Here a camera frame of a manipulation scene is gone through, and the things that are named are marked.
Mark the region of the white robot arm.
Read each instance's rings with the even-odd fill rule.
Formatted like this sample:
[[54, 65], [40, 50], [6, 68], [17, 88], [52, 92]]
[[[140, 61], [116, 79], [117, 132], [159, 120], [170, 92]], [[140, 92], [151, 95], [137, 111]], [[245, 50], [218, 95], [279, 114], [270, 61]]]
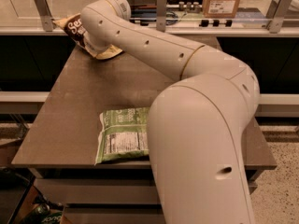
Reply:
[[152, 103], [149, 161], [166, 224], [255, 224], [242, 133], [260, 89], [251, 68], [203, 43], [129, 21], [126, 0], [81, 11], [88, 41], [114, 45], [173, 79]]

